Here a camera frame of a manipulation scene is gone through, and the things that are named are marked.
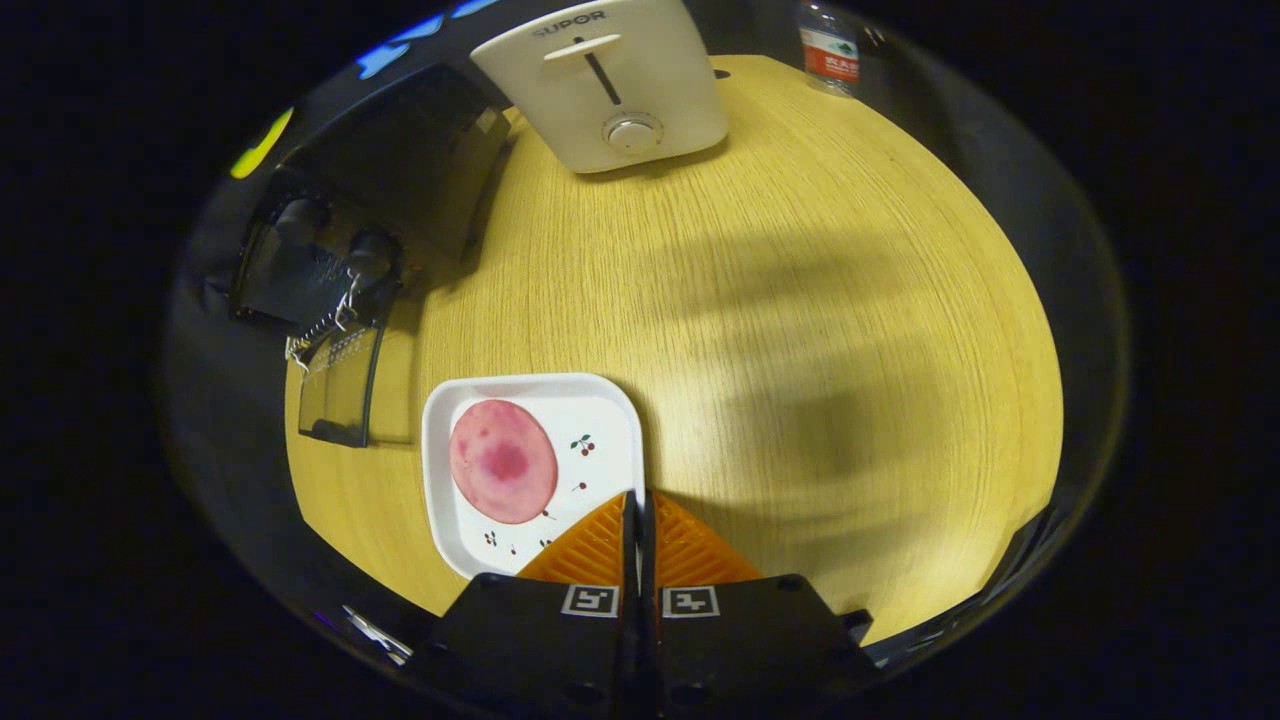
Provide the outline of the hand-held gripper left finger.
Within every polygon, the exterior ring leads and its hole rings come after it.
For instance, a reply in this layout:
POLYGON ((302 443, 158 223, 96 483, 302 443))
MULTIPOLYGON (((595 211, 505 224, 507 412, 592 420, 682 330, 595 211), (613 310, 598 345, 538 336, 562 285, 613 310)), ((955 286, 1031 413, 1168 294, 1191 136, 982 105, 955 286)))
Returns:
POLYGON ((620 716, 637 643, 637 501, 593 511, 607 582, 477 574, 430 633, 430 688, 468 716, 620 716))

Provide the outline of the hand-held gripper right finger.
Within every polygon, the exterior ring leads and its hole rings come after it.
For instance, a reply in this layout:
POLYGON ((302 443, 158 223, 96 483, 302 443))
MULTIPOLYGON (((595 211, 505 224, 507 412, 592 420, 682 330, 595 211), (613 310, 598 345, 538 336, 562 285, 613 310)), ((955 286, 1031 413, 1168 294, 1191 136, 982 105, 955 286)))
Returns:
POLYGON ((640 523, 640 684, 658 714, 842 714, 881 680, 869 612, 763 574, 667 495, 640 523))

